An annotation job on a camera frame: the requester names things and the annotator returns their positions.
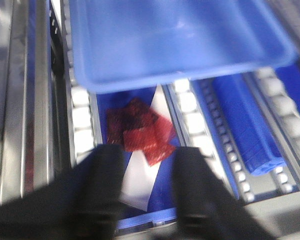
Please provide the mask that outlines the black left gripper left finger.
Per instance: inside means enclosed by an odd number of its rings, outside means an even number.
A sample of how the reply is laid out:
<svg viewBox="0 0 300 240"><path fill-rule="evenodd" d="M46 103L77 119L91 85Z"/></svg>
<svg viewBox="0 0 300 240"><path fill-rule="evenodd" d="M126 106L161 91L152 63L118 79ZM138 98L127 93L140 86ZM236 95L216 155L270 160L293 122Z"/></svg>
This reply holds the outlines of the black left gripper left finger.
<svg viewBox="0 0 300 240"><path fill-rule="evenodd" d="M124 156L101 144L52 183L0 206L0 240L112 240Z"/></svg>

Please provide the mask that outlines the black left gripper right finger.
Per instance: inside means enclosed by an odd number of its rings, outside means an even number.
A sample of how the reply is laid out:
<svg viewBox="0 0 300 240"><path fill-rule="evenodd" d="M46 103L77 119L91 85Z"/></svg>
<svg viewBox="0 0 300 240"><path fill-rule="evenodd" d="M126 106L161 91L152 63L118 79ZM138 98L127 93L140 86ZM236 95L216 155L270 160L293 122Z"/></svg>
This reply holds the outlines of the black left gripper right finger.
<svg viewBox="0 0 300 240"><path fill-rule="evenodd" d="M172 186L182 239L275 239L233 198L198 148L176 149Z"/></svg>

